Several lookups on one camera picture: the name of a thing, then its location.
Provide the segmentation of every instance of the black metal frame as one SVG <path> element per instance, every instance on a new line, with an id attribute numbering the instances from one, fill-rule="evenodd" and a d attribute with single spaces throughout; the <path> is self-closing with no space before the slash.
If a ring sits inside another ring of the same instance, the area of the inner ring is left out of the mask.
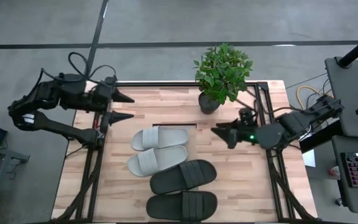
<path id="1" fill-rule="evenodd" d="M 269 87 L 267 85 L 267 82 L 247 82 L 246 84 L 248 87 L 252 87 L 255 89 L 255 99 L 257 100 L 257 103 L 259 104 L 259 106 L 258 106 L 259 113 L 264 114 L 263 108 L 261 106 L 262 105 L 262 97 L 260 94 L 260 90 L 264 91 L 265 99 L 267 102 L 268 112 L 272 112 L 273 108 L 272 108 L 272 102 L 270 99 L 270 92 L 269 92 Z M 181 82 L 181 81 L 179 81 L 179 82 L 118 82 L 117 83 L 117 87 L 153 87 L 153 86 L 189 87 L 189 86 L 199 86 L 199 84 L 196 82 Z M 95 116 L 93 119 L 93 127 L 94 128 L 97 127 L 99 117 L 100 117 L 100 114 L 95 113 Z M 266 120 L 263 115 L 259 116 L 259 118 L 260 118 L 261 124 L 266 124 Z M 270 122 L 272 122 L 273 120 L 274 120 L 274 117 L 273 117 L 272 113 L 270 113 Z M 101 161 L 103 158 L 103 151 L 104 151 L 104 140 L 105 140 L 105 138 L 103 139 L 102 148 L 98 150 L 96 163 L 95 163 L 94 169 L 93 169 L 93 170 L 95 170 L 95 169 L 99 168 L 97 173 L 95 173 L 96 178 L 92 182 L 92 189 L 91 189 L 88 213 L 87 213 L 86 218 L 82 217 L 83 216 L 84 198 L 81 198 L 80 203 L 76 207 L 75 219 L 72 219 L 72 220 L 68 220 L 68 219 L 50 220 L 48 222 L 43 222 L 43 223 L 91 223 L 93 221 L 93 213 L 94 213 L 94 207 L 96 205 L 96 196 L 97 196 L 97 191 L 98 191 L 100 167 L 101 167 Z M 89 149 L 88 153 L 86 155 L 84 173 L 83 173 L 83 178 L 81 181 L 80 191 L 88 190 L 88 189 L 85 189 L 85 187 L 86 187 L 87 182 L 90 179 L 89 174 L 90 174 L 90 170 L 91 170 L 91 161 L 92 161 L 92 157 L 93 157 L 93 152 L 94 152 L 93 149 Z M 271 158 L 272 152 L 266 151 L 266 154 L 267 154 L 266 155 L 267 160 L 268 160 L 267 164 L 268 164 L 268 168 L 269 168 L 270 182 L 271 182 L 272 190 L 273 190 L 273 199 L 274 199 L 274 203 L 275 203 L 277 220 L 282 220 L 284 217 L 283 217 L 283 210 L 282 210 L 282 205 L 281 205 L 281 201 L 280 201 L 280 196 L 279 196 L 279 192 L 278 192 L 278 186 L 277 186 L 276 181 L 273 179 L 272 174 L 270 173 L 271 169 L 275 169 L 275 167 L 272 165 L 272 160 L 273 160 Z M 280 168 L 280 175 L 283 177 L 283 181 L 288 185 L 287 173 L 285 170 L 283 157 L 282 157 L 282 155 L 279 155 L 279 156 L 277 156 L 277 158 L 278 158 L 278 161 L 277 161 L 278 166 Z M 295 214 L 294 214 L 293 206 L 291 205 L 289 199 L 287 197 L 285 197 L 285 198 L 286 198 L 286 203 L 287 203 L 287 207 L 288 207 L 289 219 L 294 219 Z"/>

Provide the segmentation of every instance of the wooden tabletop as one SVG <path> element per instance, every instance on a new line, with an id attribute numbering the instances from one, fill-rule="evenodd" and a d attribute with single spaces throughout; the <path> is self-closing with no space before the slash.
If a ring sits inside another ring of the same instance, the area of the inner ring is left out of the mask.
<path id="1" fill-rule="evenodd" d="M 266 81 L 269 85 L 273 108 L 288 106 L 283 81 Z M 189 160 L 204 159 L 216 168 L 218 176 L 210 184 L 198 187 L 218 197 L 218 209 L 206 222 L 259 222 L 276 221 L 265 151 L 248 142 L 237 144 L 233 150 L 210 131 L 216 123 L 238 118 L 239 103 L 227 101 L 211 115 L 205 115 L 198 106 L 197 87 L 120 87 L 120 91 L 135 103 L 113 103 L 117 112 L 134 114 L 134 118 L 113 124 L 106 136 L 103 163 L 94 211 L 94 222 L 149 222 L 145 209 L 153 196 L 149 177 L 132 175 L 126 161 L 137 152 L 131 148 L 132 137 L 153 124 L 187 124 L 190 134 L 185 146 Z M 239 99 L 253 105 L 254 97 L 239 93 Z M 275 116 L 284 113 L 278 111 Z M 93 114 L 77 111 L 74 127 L 92 126 Z M 69 143 L 67 153 L 81 147 Z M 81 185 L 86 149 L 68 157 L 64 163 L 52 218 L 58 217 L 74 199 Z M 317 216 L 301 152 L 288 147 L 283 152 L 290 188 L 309 213 Z M 88 209 L 86 197 L 84 214 Z M 283 209 L 285 200 L 280 192 Z"/>

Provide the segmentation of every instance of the concrete floor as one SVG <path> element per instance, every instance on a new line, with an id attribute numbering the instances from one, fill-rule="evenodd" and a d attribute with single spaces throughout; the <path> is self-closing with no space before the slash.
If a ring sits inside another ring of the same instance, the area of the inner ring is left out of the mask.
<path id="1" fill-rule="evenodd" d="M 90 44 L 103 0 L 0 0 L 0 44 Z M 312 41 L 305 46 L 239 47 L 254 60 L 250 80 L 284 80 L 292 86 L 325 72 L 324 59 L 341 56 L 353 45 L 313 45 L 315 40 L 358 40 L 358 0 L 117 0 L 105 13 L 100 43 Z M 67 141 L 45 131 L 23 132 L 12 124 L 7 106 L 27 94 L 41 67 L 73 72 L 67 55 L 89 49 L 0 49 L 0 127 L 9 131 L 11 149 L 31 154 L 5 181 L 0 223 L 49 219 Z M 120 80 L 192 80 L 192 61 L 204 47 L 98 49 L 94 65 L 115 67 Z M 103 70 L 95 78 L 110 75 Z M 306 82 L 321 89 L 326 75 Z M 287 90 L 293 106 L 296 85 Z M 305 102 L 310 94 L 301 92 Z M 71 124 L 74 111 L 46 111 Z M 318 215 L 326 221 L 356 222 L 358 214 L 333 204 L 333 180 L 310 179 Z"/>

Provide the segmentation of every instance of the plant pot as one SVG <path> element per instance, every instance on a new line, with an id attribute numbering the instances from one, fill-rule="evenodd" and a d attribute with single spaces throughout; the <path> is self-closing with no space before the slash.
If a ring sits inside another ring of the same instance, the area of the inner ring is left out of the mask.
<path id="1" fill-rule="evenodd" d="M 205 95 L 205 93 L 201 93 L 198 96 L 198 104 L 200 105 L 201 112 L 204 114 L 214 113 L 220 105 L 218 100 L 209 99 L 209 96 Z"/>

